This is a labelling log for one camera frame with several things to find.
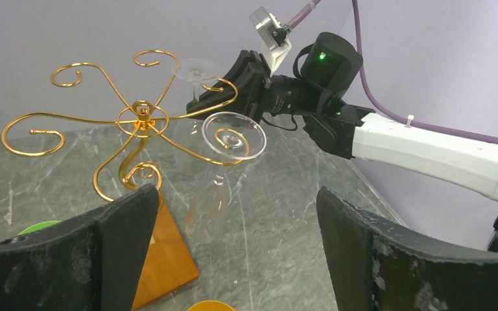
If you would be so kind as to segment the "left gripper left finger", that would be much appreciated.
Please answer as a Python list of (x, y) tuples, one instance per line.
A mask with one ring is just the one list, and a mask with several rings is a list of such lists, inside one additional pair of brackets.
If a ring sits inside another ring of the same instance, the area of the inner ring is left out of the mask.
[(144, 185), (0, 242), (0, 310), (130, 310), (159, 204)]

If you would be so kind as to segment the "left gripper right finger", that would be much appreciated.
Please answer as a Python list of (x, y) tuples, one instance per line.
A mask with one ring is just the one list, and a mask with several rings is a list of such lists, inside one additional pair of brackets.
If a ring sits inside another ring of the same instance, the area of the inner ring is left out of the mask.
[(498, 253), (420, 234), (327, 187), (316, 212), (339, 310), (498, 310)]

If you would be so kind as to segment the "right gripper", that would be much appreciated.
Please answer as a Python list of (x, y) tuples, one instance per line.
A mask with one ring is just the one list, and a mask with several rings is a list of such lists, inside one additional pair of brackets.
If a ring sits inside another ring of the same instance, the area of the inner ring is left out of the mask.
[[(264, 56), (257, 51), (242, 50), (232, 68), (224, 77), (231, 82), (238, 90), (235, 101), (221, 108), (192, 116), (193, 119), (205, 119), (208, 115), (219, 111), (230, 111), (245, 115), (256, 123), (260, 123), (264, 113), (265, 105), (262, 99), (265, 90), (271, 86), (270, 68)], [(198, 104), (188, 104), (186, 113), (216, 106), (230, 100), (235, 95), (234, 88), (226, 82), (218, 82), (219, 87), (223, 87), (223, 92), (205, 91), (203, 99)]]

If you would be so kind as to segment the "clear wine glass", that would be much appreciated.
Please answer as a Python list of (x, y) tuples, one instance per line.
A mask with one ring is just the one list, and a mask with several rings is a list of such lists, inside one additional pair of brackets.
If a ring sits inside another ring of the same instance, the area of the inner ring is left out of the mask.
[[(216, 62), (201, 58), (182, 58), (180, 67), (174, 71), (177, 78), (192, 84), (191, 104), (198, 104), (204, 88), (202, 84), (214, 82), (218, 77), (219, 66)], [(174, 123), (171, 135), (173, 142), (201, 156), (211, 157), (213, 152), (202, 135), (202, 120), (184, 118)], [(197, 175), (208, 168), (208, 163), (178, 148), (173, 149), (176, 168), (184, 174)]]
[(217, 171), (189, 206), (185, 233), (198, 244), (208, 244), (223, 233), (231, 194), (227, 171), (263, 153), (264, 130), (251, 118), (234, 112), (210, 115), (202, 125), (202, 136), (212, 150)]

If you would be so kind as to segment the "orange plastic goblet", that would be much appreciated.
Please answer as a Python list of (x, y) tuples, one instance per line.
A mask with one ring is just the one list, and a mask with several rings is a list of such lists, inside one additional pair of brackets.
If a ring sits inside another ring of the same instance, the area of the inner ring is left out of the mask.
[(206, 300), (195, 303), (190, 306), (187, 311), (235, 311), (235, 309), (221, 301)]

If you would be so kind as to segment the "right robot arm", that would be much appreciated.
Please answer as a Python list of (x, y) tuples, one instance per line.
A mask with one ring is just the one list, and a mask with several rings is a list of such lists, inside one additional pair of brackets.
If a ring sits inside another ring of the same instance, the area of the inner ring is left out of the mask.
[[(354, 106), (343, 96), (361, 74), (363, 59), (344, 38), (322, 32), (298, 54), (293, 76), (275, 75), (272, 53), (243, 50), (225, 79), (238, 99), (226, 106), (261, 121), (264, 113), (300, 115), (323, 151), (405, 168), (477, 192), (498, 202), (498, 137), (428, 128), (410, 117), (389, 117)], [(498, 252), (498, 216), (490, 251)]]

